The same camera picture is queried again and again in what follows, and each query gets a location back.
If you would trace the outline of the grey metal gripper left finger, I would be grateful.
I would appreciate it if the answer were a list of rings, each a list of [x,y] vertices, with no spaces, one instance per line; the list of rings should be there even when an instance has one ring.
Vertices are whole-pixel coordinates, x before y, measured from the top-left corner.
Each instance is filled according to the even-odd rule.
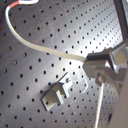
[[[108,60],[110,63],[114,63],[114,59],[112,56],[112,49],[104,49],[101,52],[96,53],[89,53],[87,55],[88,61],[94,61],[94,60]]]

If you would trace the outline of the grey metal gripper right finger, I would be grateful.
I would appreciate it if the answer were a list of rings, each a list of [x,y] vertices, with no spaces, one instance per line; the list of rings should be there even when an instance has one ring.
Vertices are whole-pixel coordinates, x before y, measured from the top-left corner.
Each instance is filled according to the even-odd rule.
[[[118,71],[113,70],[107,60],[86,61],[83,69],[88,78],[94,78],[98,86],[108,84],[117,94],[121,92],[123,86],[126,69],[119,68]]]

